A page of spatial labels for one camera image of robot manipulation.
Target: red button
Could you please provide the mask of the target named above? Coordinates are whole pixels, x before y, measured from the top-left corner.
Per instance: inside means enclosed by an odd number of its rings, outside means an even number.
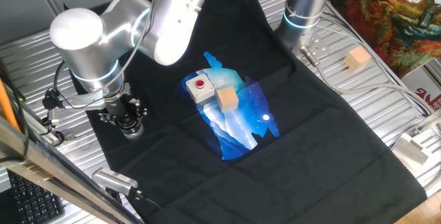
[[[202,80],[198,80],[198,81],[196,82],[196,87],[198,87],[198,88],[202,88],[202,87],[204,87],[204,81],[202,81]]]

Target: white robotic arm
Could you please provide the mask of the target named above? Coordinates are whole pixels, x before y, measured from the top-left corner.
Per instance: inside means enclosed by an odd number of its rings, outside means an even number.
[[[113,0],[101,16],[84,8],[57,16],[50,26],[53,44],[86,91],[101,92],[105,101],[87,109],[105,108],[101,118],[119,126],[126,136],[142,130],[140,120],[146,111],[131,97],[119,58],[136,47],[161,65],[176,63],[188,47],[203,2]],[[48,92],[49,102],[58,94]],[[63,104],[60,108],[78,108],[85,100],[79,96],[57,103]]]

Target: floor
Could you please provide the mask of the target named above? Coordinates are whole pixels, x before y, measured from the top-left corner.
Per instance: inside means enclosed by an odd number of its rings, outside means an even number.
[[[441,224],[441,192],[429,197],[395,224]]]

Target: colorful painting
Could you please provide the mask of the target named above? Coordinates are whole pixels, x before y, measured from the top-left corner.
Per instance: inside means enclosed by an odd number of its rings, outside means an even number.
[[[401,78],[441,57],[441,7],[434,0],[331,0],[386,64]],[[425,12],[433,19],[425,27]]]
[[[239,99],[235,110],[222,113],[215,98],[205,105],[196,106],[204,121],[218,137],[222,159],[236,159],[255,148],[258,144],[253,134],[264,137],[269,130],[275,137],[280,136],[259,84],[247,77],[245,82],[242,81],[235,70],[222,68],[222,63],[210,53],[206,52],[204,56],[211,68],[188,75],[181,81],[181,86],[187,91],[187,80],[205,74],[215,90],[230,86],[235,89]]]

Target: white box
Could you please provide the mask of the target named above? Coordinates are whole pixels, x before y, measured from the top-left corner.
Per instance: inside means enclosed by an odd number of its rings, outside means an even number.
[[[203,86],[197,86],[198,81],[203,82]],[[214,87],[205,74],[201,74],[185,82],[187,91],[195,103],[200,103],[214,96]]]

